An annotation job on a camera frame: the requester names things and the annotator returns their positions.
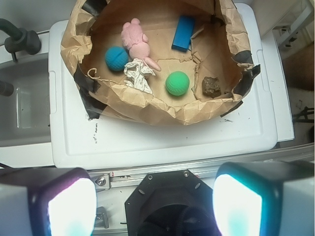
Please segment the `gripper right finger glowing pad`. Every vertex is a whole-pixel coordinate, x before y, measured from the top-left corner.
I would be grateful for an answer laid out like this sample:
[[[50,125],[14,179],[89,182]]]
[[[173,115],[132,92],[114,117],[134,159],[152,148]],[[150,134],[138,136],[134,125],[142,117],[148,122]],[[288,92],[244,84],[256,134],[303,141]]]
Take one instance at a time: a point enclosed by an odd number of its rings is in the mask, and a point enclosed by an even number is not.
[[[213,185],[223,236],[313,236],[315,165],[309,161],[226,162]]]

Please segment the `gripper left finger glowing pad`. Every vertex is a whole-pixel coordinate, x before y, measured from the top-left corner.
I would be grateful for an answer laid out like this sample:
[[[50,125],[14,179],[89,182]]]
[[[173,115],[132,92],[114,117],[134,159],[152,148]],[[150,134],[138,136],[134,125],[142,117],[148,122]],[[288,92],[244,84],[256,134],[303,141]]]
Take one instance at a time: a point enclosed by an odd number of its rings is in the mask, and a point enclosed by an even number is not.
[[[6,168],[0,171],[2,236],[90,236],[95,184],[82,168]]]

